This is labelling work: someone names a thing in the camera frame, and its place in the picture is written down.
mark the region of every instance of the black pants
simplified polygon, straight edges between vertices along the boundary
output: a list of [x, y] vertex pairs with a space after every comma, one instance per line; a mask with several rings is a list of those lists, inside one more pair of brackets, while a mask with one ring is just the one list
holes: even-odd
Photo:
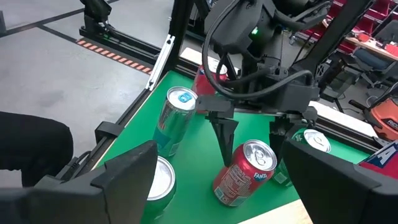
[[0, 169], [21, 170], [22, 186], [34, 186], [47, 174], [57, 175], [72, 155], [72, 134], [64, 124], [0, 112]]

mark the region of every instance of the gray concrete floor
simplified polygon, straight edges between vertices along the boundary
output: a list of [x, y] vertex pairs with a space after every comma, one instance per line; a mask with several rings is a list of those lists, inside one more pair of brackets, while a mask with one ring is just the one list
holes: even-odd
[[[161, 47], [169, 29], [172, 0], [120, 0], [111, 4], [110, 23], [115, 28]], [[0, 0], [8, 29], [70, 12], [79, 0]], [[45, 26], [79, 39], [83, 14]], [[285, 40], [282, 64], [289, 66], [300, 45]], [[182, 49], [200, 50], [191, 40]], [[231, 56], [236, 67], [241, 57]], [[71, 128], [75, 155], [95, 146], [94, 129], [101, 121], [116, 121], [144, 88], [148, 76], [104, 58], [40, 29], [0, 38], [0, 110], [56, 119]], [[341, 101], [364, 103], [365, 87], [357, 84]], [[335, 107], [333, 103], [324, 104]], [[361, 115], [347, 111], [360, 118]], [[0, 170], [0, 187], [20, 186], [20, 173]]]

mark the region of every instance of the green mat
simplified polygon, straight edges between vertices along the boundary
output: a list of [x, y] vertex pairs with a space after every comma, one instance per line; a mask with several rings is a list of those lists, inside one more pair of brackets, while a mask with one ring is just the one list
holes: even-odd
[[[191, 79], [169, 72], [99, 164], [152, 139], [167, 90], [173, 86], [190, 88], [191, 85]], [[273, 121], [273, 117], [235, 113], [234, 119], [239, 121], [234, 148], [249, 139], [269, 143], [269, 122]], [[354, 163], [368, 156], [333, 139], [329, 140], [334, 156]], [[238, 208], [220, 204], [211, 191], [211, 184], [223, 161], [211, 124], [203, 115], [193, 117], [177, 154], [170, 162], [175, 169], [177, 192], [156, 223], [238, 223], [299, 199], [293, 187], [286, 189], [269, 181]]]

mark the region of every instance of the green led light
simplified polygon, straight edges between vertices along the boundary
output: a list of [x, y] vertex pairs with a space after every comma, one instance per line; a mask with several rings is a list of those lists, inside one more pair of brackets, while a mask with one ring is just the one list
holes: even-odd
[[253, 31], [251, 32], [251, 34], [256, 35], [259, 32], [259, 29], [257, 27], [255, 27], [253, 29]]

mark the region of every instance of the can lid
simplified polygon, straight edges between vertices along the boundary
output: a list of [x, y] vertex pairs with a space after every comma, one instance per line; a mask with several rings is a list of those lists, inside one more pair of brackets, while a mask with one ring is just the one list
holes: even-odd
[[[214, 58], [209, 58], [209, 69], [211, 72], [216, 73], [217, 72], [217, 66], [218, 66], [218, 60], [214, 59]], [[224, 75], [226, 74], [226, 72], [228, 71], [228, 69], [226, 68], [225, 65], [223, 65], [221, 67], [220, 70], [220, 75]]]
[[154, 181], [149, 190], [148, 200], [158, 200], [165, 197], [173, 189], [175, 174], [172, 165], [163, 157], [157, 157]]
[[243, 144], [243, 153], [246, 159], [259, 170], [274, 170], [277, 165], [274, 151], [260, 140], [246, 141]]
[[198, 96], [192, 90], [175, 86], [167, 91], [167, 99], [178, 109], [191, 111], [195, 109], [195, 103]]
[[330, 152], [331, 146], [326, 136], [314, 129], [304, 131], [304, 138], [310, 146], [323, 152]]

